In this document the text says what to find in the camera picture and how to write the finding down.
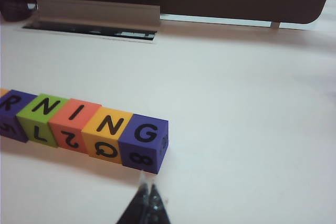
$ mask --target orange block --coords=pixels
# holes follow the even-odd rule
[[[100,107],[82,130],[90,157],[121,164],[118,139],[133,113]]]
[[[4,94],[6,94],[9,90],[0,88],[0,97],[2,97]]]
[[[100,104],[70,99],[49,121],[59,147],[88,153],[81,131]]]

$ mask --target black letter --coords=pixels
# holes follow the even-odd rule
[[[47,115],[54,107],[57,106],[58,103],[61,101],[56,101],[50,108],[49,108],[49,98],[44,98],[35,108],[32,109],[33,112],[37,111],[39,107],[43,105],[43,115]]]
[[[137,164],[152,165],[153,160],[147,156],[141,156],[139,153],[132,152],[130,153],[130,160]]]
[[[140,141],[140,142],[145,142],[145,143],[148,143],[150,141],[153,141],[157,134],[154,133],[154,132],[150,132],[150,131],[147,131],[146,134],[149,136],[148,138],[142,138],[140,136],[140,132],[143,128],[146,128],[146,127],[149,127],[151,128],[152,130],[155,130],[157,131],[158,130],[158,127],[156,127],[155,125],[153,124],[149,124],[149,123],[146,123],[146,124],[141,124],[138,128],[136,128],[135,132],[134,132],[134,137]]]
[[[0,126],[0,129],[2,129],[3,131],[10,131],[10,130],[12,130],[13,133],[16,134],[15,129],[11,125],[9,125],[7,123],[4,123],[4,126],[5,127]]]
[[[75,116],[84,108],[84,105],[81,105],[76,109],[76,111],[69,117],[69,120],[72,120],[75,118]]]
[[[107,154],[107,153],[105,153],[103,149],[100,149],[100,148],[99,148],[99,147],[101,147],[101,146],[106,146],[106,147],[108,147],[108,148],[111,148],[112,153],[111,153],[111,154]],[[108,144],[108,143],[97,142],[97,143],[95,144],[95,148],[96,148],[96,151],[97,151],[97,152],[96,152],[97,155],[103,155],[104,157],[116,157],[116,156],[118,155],[118,151],[117,151],[117,149],[114,148],[114,146],[112,146],[112,145],[110,145],[110,144]]]
[[[61,131],[62,134],[65,134],[65,135],[68,135],[67,139],[65,139],[65,142],[71,146],[72,148],[78,148],[78,143],[74,143],[74,144],[71,144],[71,140],[76,136],[74,135],[73,133],[71,132],[67,132],[67,131]]]
[[[45,138],[42,138],[42,137],[38,136],[39,130],[40,130],[40,128],[35,125],[34,126],[34,138],[37,139],[37,140],[41,140],[41,141],[47,142],[47,140]]]
[[[107,115],[104,118],[104,120],[101,122],[101,124],[98,126],[97,131],[100,132],[104,128],[105,124],[108,124],[111,135],[115,135],[123,121],[124,121],[124,118],[119,119],[119,121],[114,127],[111,116]]]
[[[5,110],[8,111],[10,110],[11,104],[18,103],[19,101],[21,101],[21,97],[18,97],[17,95],[11,95],[0,104],[0,108],[6,105]]]

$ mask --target row of blocks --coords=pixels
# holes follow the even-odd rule
[[[0,135],[157,174],[168,147],[168,121],[76,99],[1,89]]]

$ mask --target white surface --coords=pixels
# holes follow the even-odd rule
[[[153,44],[2,24],[1,84],[170,121],[172,223],[336,223],[336,0],[327,30],[163,21]],[[1,139],[2,223],[115,223],[139,172]]]

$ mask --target purple block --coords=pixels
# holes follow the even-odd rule
[[[134,114],[118,144],[122,165],[157,174],[168,147],[168,121]]]
[[[16,114],[36,95],[10,90],[0,98],[0,135],[26,143],[28,138]]]

